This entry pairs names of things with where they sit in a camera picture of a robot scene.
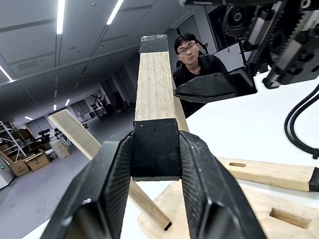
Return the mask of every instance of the ceiling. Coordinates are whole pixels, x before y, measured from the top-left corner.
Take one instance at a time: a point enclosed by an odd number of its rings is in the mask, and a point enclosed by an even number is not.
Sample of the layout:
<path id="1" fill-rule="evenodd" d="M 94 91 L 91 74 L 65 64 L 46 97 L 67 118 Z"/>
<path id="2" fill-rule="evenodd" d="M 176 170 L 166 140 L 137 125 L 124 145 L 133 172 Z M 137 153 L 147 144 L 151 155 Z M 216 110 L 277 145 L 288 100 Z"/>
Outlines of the ceiling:
<path id="1" fill-rule="evenodd" d="M 57 0 L 1 4 L 0 65 L 14 82 L 0 72 L 0 119 L 36 119 L 82 100 L 138 53 L 141 36 L 165 33 L 189 11 L 178 0 L 124 0 L 106 25 L 116 2 L 66 0 L 61 35 Z"/>

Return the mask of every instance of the glasses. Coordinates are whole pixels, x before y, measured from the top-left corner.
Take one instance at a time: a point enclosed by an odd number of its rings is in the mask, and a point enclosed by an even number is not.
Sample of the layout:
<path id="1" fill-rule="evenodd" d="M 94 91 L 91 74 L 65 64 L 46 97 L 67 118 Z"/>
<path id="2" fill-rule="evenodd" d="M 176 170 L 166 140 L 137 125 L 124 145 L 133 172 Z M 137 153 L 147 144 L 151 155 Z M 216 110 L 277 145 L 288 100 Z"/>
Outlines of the glasses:
<path id="1" fill-rule="evenodd" d="M 190 44 L 188 47 L 182 49 L 178 54 L 179 54 L 179 55 L 186 55 L 187 49 L 188 49 L 189 51 L 192 51 L 192 50 L 194 49 L 194 46 L 195 46 L 195 45 L 196 45 L 196 43 Z"/>

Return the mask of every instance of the man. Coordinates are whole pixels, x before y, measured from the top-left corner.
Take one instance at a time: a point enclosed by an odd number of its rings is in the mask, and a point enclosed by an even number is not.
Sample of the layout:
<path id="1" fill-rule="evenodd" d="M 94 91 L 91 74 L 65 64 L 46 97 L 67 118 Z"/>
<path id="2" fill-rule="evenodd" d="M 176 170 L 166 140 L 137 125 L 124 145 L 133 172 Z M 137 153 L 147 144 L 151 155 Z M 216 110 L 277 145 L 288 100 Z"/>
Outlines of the man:
<path id="1" fill-rule="evenodd" d="M 182 62 L 173 73 L 176 87 L 197 76 L 213 73 L 228 74 L 225 65 L 214 55 L 199 55 L 199 44 L 194 34 L 184 32 L 179 34 L 174 43 L 178 59 Z M 181 100 L 185 116 L 188 117 L 205 104 Z"/>

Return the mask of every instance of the floor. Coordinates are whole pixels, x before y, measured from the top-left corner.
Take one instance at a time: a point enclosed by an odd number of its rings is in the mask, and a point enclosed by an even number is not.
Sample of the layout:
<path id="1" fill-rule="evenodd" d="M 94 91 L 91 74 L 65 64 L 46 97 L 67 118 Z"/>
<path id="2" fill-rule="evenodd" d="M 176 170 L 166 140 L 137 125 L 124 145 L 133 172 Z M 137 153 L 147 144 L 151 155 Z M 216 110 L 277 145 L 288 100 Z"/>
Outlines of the floor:
<path id="1" fill-rule="evenodd" d="M 102 143 L 105 139 L 133 128 L 134 107 L 99 122 L 88 123 L 88 130 Z M 88 163 L 75 147 L 65 159 L 21 177 L 0 190 L 0 238 L 21 239 L 48 220 L 73 177 Z"/>

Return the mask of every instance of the fluorescent light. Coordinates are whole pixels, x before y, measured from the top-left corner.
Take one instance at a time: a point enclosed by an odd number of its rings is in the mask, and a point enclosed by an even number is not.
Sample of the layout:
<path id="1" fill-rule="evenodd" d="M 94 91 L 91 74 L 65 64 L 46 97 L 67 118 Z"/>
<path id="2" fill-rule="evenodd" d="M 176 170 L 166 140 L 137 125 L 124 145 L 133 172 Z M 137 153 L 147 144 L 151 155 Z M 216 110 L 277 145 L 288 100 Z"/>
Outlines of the fluorescent light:
<path id="1" fill-rule="evenodd" d="M 2 66 L 0 66 L 0 70 L 5 74 L 5 76 L 10 80 L 10 82 L 13 81 L 13 80 L 11 79 L 11 77 L 8 75 L 8 73 L 5 72 L 4 68 L 2 68 Z"/>
<path id="2" fill-rule="evenodd" d="M 69 104 L 69 102 L 70 102 L 70 99 L 68 99 L 68 100 L 66 101 L 65 106 L 67 106 L 67 105 Z"/>
<path id="3" fill-rule="evenodd" d="M 65 0 L 58 0 L 58 14 L 56 17 L 56 34 L 62 34 Z"/>
<path id="4" fill-rule="evenodd" d="M 124 0 L 118 0 L 118 2 L 117 2 L 116 5 L 115 5 L 115 8 L 113 9 L 113 12 L 112 12 L 111 15 L 110 15 L 109 20 L 108 20 L 107 23 L 106 23 L 107 25 L 111 25 L 111 23 L 112 23 L 112 21 L 114 20 L 116 14 L 118 13 L 118 11 L 119 11 L 119 9 L 120 9 L 120 7 L 121 7 L 123 1 L 124 1 Z"/>
<path id="5" fill-rule="evenodd" d="M 32 118 L 30 118 L 30 117 L 28 117 L 28 116 L 25 116 L 25 118 L 26 118 L 27 120 L 33 120 Z"/>

